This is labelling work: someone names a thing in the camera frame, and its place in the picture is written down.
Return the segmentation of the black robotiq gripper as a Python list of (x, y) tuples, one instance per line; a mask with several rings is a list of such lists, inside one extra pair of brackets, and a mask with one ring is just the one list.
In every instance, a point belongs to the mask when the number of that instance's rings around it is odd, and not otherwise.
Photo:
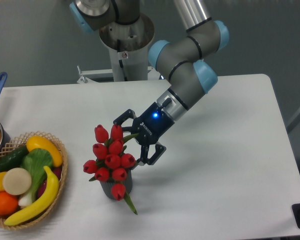
[[(160, 105), (154, 102), (140, 116), (136, 116), (132, 109), (127, 109), (113, 121), (114, 125), (121, 126), (123, 132), (138, 134), (135, 137), (137, 143), (141, 145), (140, 157), (137, 159), (138, 165), (154, 165), (167, 150), (157, 141), (175, 123), (166, 111), (171, 103), (171, 101), (164, 101)], [(133, 120), (132, 126), (122, 127), (128, 119)], [(154, 153), (151, 156), (149, 156), (150, 145), (154, 147)]]

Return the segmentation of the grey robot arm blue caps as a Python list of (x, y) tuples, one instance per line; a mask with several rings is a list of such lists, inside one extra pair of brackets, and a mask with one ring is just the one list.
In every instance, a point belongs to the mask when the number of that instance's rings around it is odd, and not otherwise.
[(75, 0), (69, 8), (84, 32), (99, 32), (108, 48), (116, 82), (146, 80), (152, 66), (170, 87), (143, 114), (127, 110), (114, 123), (141, 146), (138, 163), (153, 165), (166, 150), (159, 138), (217, 83), (204, 58), (229, 42), (227, 27), (211, 15), (202, 0), (176, 0), (186, 37), (176, 43), (154, 42), (154, 25), (137, 0)]

